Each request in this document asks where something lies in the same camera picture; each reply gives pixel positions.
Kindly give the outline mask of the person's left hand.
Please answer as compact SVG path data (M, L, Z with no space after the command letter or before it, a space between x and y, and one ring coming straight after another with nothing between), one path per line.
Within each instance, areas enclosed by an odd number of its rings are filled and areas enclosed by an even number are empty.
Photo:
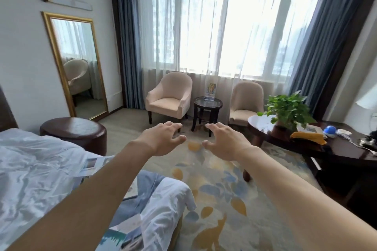
M150 156L164 156L172 151L167 151L167 142L176 138L175 134L182 128L182 123L167 121L145 130L137 141L148 147Z

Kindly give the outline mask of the person's left forearm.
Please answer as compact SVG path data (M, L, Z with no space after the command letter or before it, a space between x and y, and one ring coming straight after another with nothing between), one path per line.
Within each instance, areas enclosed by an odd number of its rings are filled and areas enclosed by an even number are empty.
M6 251L94 251L123 197L156 150L133 140Z

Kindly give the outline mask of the green potted plant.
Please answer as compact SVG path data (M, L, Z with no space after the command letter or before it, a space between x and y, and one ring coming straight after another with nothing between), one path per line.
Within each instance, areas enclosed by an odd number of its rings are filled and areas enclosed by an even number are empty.
M292 131L296 130L298 124L306 128L307 125L317 122L305 103L306 99L307 96L302 96L300 91L291 95L268 96L266 111L257 112L257 116L273 116L272 124L280 124Z

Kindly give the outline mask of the white sheer curtain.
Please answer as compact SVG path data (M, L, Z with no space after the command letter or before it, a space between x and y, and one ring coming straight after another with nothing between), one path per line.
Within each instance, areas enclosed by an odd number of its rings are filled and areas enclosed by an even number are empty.
M136 0L145 108L168 73L192 79L190 106L210 83L228 122L234 87L255 81L268 96L289 95L309 24L320 0Z

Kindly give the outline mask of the clear acrylic sign stand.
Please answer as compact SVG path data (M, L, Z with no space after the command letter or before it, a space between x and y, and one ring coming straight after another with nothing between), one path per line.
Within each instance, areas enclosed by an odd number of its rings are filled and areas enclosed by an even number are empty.
M205 91L204 100L206 101L215 101L216 94L216 83L208 83Z

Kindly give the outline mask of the round brown leather ottoman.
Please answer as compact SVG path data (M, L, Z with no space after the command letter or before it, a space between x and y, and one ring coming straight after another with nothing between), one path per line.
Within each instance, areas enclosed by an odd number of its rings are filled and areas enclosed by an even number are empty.
M40 126L40 135L77 144L100 156L107 154L107 130L102 124L92 120L78 117L51 119Z

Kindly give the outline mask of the white-framed window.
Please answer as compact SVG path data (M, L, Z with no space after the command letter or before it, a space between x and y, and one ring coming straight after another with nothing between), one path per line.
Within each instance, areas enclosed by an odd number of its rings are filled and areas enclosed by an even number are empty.
M147 0L157 69L291 76L318 0Z

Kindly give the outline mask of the black telephone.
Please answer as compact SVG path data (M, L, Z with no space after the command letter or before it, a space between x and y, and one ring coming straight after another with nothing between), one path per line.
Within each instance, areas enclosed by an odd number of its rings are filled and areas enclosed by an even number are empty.
M374 139L371 136L360 138L357 144L364 149L377 153L377 139Z

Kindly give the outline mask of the yellow cloth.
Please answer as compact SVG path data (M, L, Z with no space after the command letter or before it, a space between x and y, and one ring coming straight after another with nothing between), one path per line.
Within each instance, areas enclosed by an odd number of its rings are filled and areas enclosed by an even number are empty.
M290 139L308 140L322 146L327 144L327 142L324 140L323 134L313 132L293 132L290 135Z

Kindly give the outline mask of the blue garment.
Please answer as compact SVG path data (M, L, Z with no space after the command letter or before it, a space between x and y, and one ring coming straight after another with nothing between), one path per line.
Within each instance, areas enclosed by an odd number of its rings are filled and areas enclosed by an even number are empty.
M138 195L136 197L125 199L121 202L109 227L112 228L119 225L134 215L140 215L153 192L164 178L165 176L158 173L141 170L135 178L137 182Z

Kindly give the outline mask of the gold-framed standing mirror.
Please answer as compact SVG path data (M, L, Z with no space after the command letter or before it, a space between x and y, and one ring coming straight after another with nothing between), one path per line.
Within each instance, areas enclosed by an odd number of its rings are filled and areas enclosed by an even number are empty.
M42 12L71 117L109 113L93 19Z

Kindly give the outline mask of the blue curtain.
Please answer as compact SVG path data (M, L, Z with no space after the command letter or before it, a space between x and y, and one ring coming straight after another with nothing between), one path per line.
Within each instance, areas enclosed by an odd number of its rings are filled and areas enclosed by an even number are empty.
M124 105L129 109L145 109L138 0L118 0L122 76L125 87Z
M289 94L300 91L313 115L344 46L349 25L362 0L318 0L297 54Z

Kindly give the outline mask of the white book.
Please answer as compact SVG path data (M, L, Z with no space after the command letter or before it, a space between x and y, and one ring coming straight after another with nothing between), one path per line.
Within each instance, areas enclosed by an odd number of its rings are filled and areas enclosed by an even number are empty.
M298 132L317 133L317 134L322 135L323 138L327 138L327 136L325 135L325 133L323 132L323 130L320 127L318 127L318 126L307 124L306 127L303 128L301 124L297 124L296 125L296 129L297 129Z

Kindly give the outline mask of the long wall light bar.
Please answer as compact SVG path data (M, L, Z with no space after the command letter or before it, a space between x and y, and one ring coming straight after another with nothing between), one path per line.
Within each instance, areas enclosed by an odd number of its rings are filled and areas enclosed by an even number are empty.
M76 8L76 9L81 9L81 10L86 10L86 11L93 11L92 5L86 2L82 2L82 1L76 1L76 0L43 0L43 1L47 3L67 6L71 8Z

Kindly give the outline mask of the printed magazine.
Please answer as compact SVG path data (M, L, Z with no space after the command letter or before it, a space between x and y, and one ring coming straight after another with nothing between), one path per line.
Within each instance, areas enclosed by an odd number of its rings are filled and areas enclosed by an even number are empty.
M89 178L100 170L106 163L111 161L115 155L112 156L100 156L97 158L88 158L86 159L83 168L79 173L74 177L77 178Z
M111 227L103 235L95 251L142 251L144 249L141 216L136 214Z

